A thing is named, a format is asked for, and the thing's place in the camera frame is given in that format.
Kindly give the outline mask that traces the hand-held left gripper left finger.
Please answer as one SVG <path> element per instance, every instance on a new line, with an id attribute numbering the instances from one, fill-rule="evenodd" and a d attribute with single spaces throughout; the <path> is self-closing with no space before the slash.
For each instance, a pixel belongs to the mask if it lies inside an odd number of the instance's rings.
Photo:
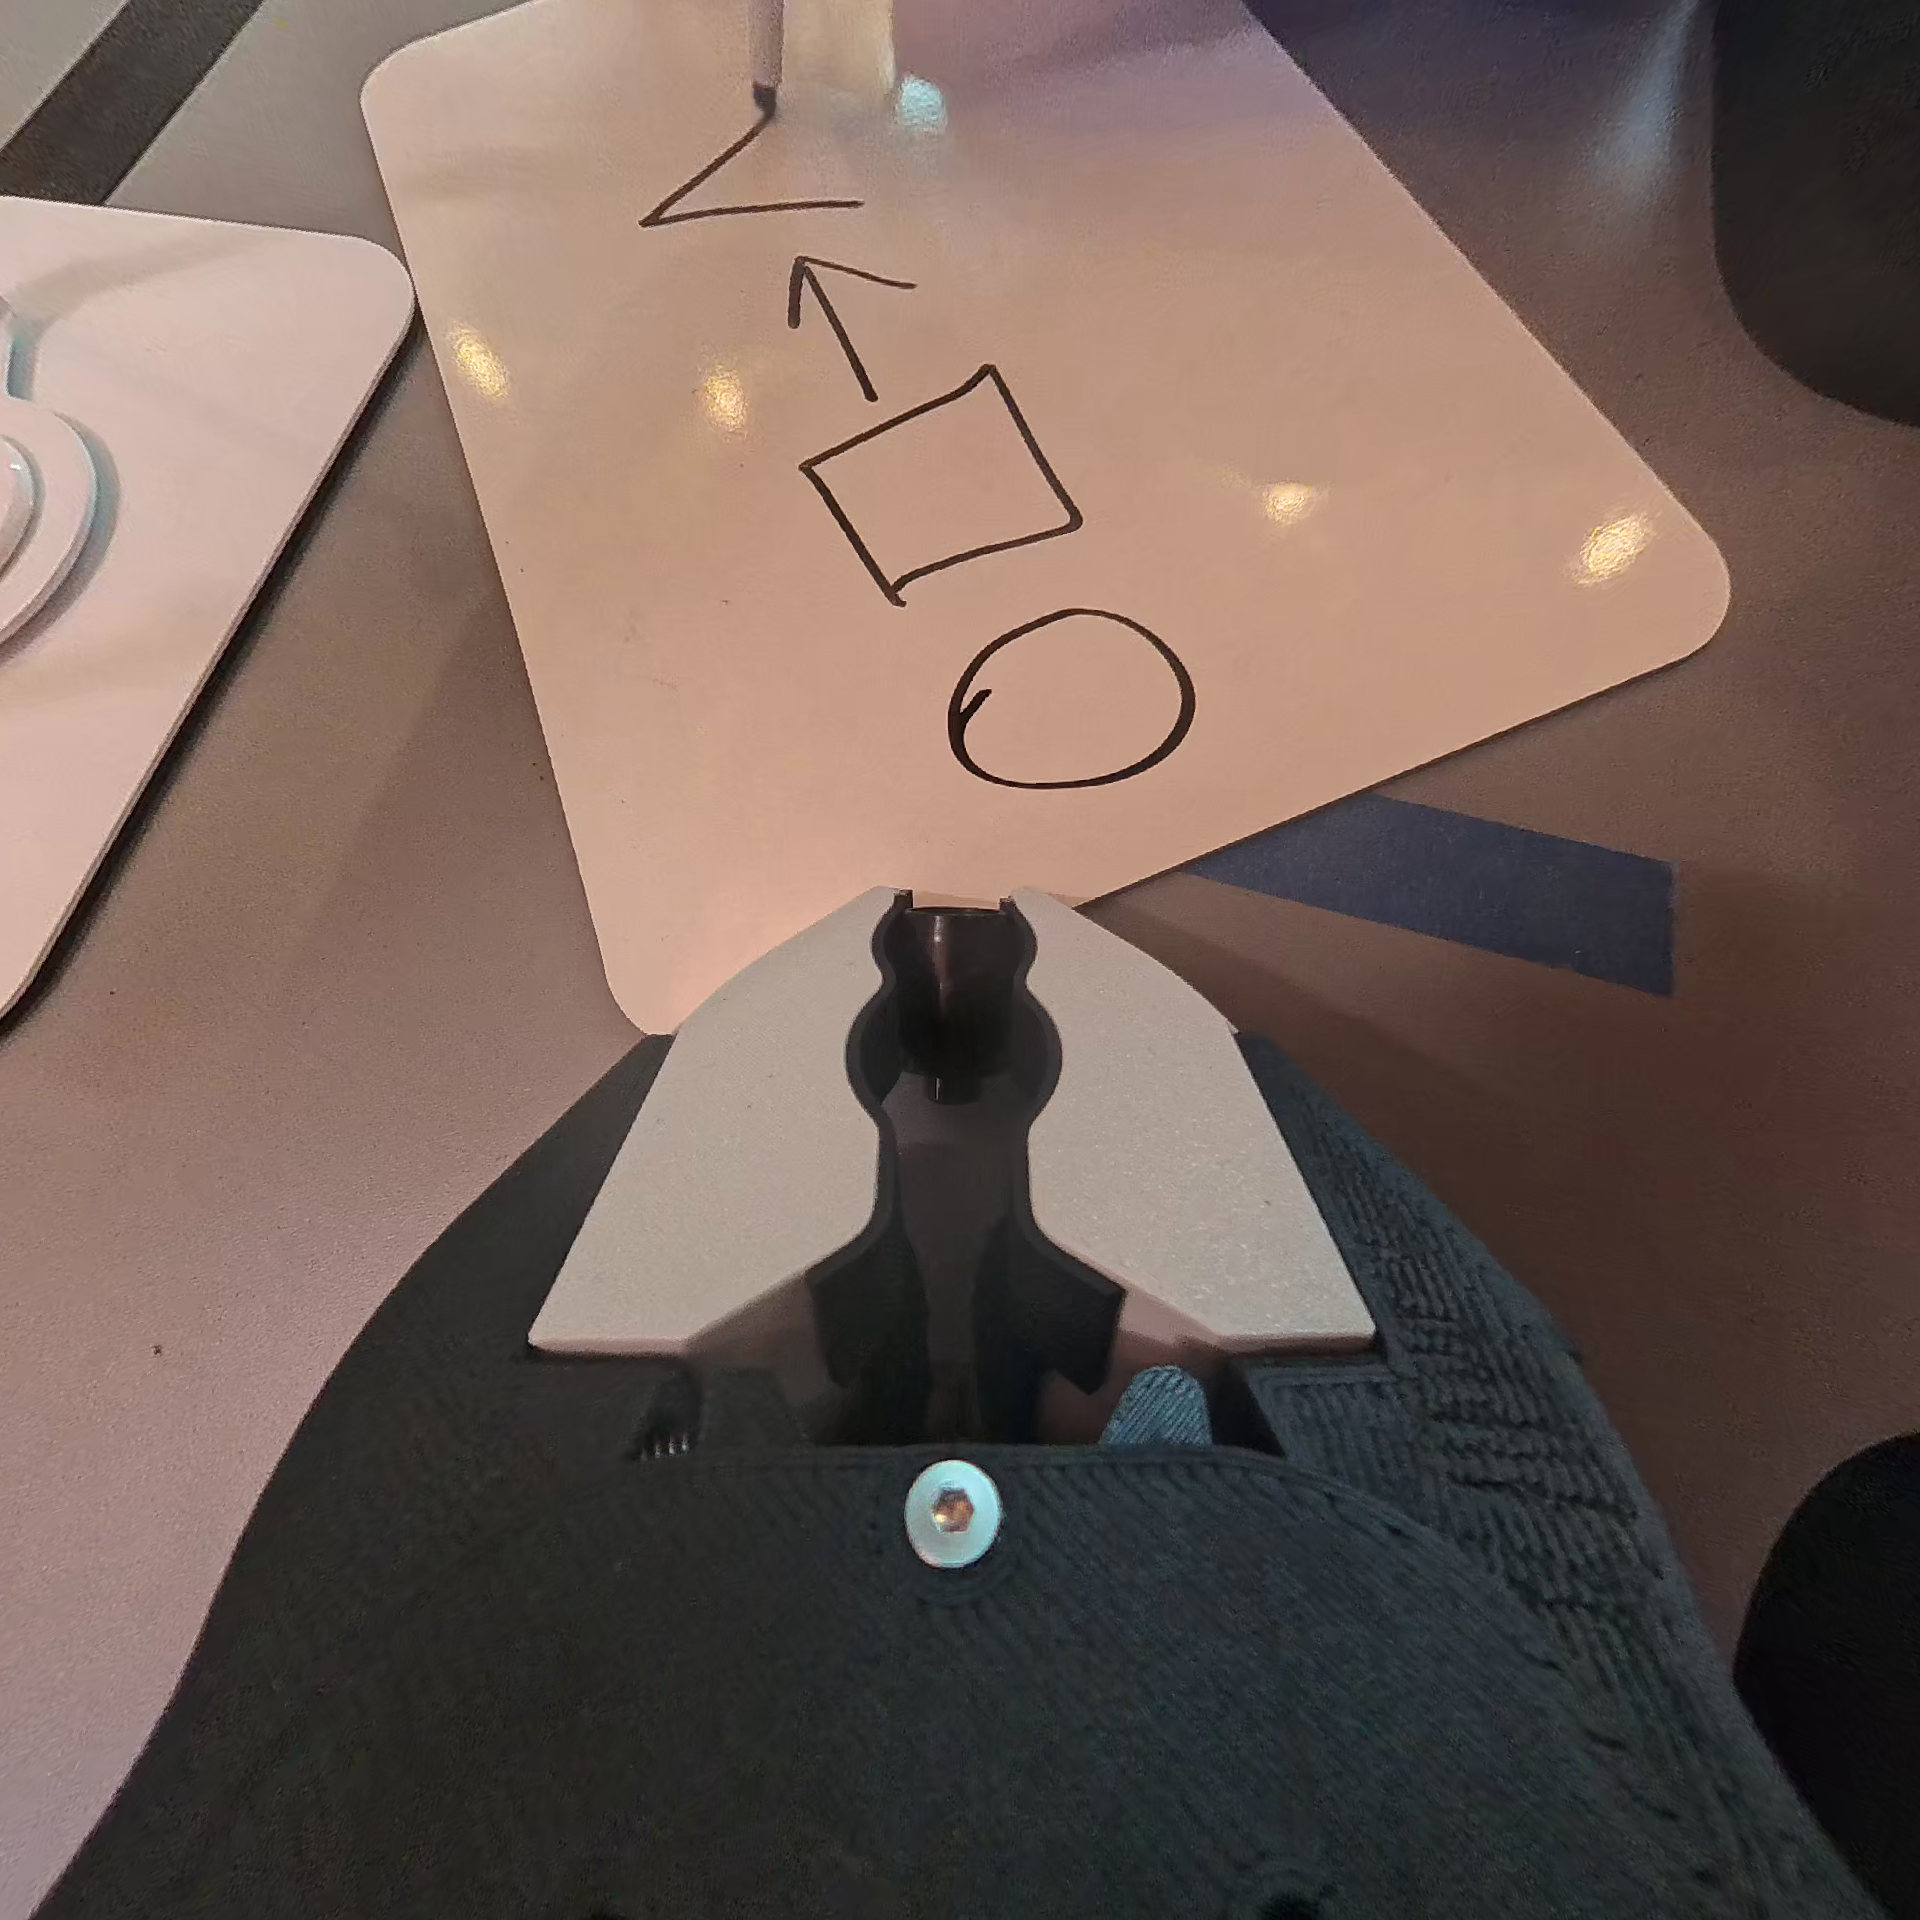
<path id="1" fill-rule="evenodd" d="M 540 1355 L 767 1370 L 831 1434 L 926 1434 L 928 1295 L 886 1114 L 903 910 L 870 892 L 681 1018 L 528 1323 Z"/>

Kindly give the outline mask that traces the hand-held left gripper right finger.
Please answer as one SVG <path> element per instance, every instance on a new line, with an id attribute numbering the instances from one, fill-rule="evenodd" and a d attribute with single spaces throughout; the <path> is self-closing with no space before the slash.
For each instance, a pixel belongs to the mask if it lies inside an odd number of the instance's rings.
<path id="1" fill-rule="evenodd" d="M 1381 1323 L 1229 1014 L 1013 892 L 1018 1150 L 979 1265 L 979 1430 L 1091 1434 L 1150 1370 L 1345 1363 Z"/>

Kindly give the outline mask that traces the black marker cap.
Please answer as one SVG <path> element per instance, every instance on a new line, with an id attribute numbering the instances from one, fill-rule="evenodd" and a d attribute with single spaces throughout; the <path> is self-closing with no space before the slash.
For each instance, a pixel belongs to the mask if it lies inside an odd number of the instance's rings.
<path id="1" fill-rule="evenodd" d="M 906 904 L 892 955 L 906 1068 L 928 1101 L 975 1101 L 1006 1066 L 1013 920 L 1005 904 Z"/>

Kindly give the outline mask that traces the white whiteboard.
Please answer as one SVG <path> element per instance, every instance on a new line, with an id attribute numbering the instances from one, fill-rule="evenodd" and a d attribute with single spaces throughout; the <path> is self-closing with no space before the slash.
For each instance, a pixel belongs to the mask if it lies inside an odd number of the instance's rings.
<path id="1" fill-rule="evenodd" d="M 641 1030 L 892 886 L 1102 900 L 1690 657 L 1730 564 L 1251 25 L 751 100 L 519 3 L 363 110 Z"/>

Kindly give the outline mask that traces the blue tape strip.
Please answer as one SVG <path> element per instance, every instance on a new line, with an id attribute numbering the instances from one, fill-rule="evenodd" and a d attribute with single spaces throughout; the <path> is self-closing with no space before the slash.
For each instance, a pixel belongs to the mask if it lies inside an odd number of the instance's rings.
<path id="1" fill-rule="evenodd" d="M 1672 999 L 1672 860 L 1354 792 L 1181 869 L 1275 900 Z"/>

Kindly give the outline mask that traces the white metal desk stand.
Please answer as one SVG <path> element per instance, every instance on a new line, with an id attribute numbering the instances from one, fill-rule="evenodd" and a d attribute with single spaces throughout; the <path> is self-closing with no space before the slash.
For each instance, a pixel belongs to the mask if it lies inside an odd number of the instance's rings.
<path id="1" fill-rule="evenodd" d="M 0 1008 L 100 872 L 377 393 L 418 294 L 366 234 L 0 200 Z"/>

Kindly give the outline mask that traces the black textured cushion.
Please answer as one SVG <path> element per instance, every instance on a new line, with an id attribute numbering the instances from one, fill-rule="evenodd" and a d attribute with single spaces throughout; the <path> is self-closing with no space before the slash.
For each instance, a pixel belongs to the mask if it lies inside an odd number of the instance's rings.
<path id="1" fill-rule="evenodd" d="M 1920 3 L 1713 12 L 1713 234 L 1748 339 L 1800 390 L 1920 420 Z"/>

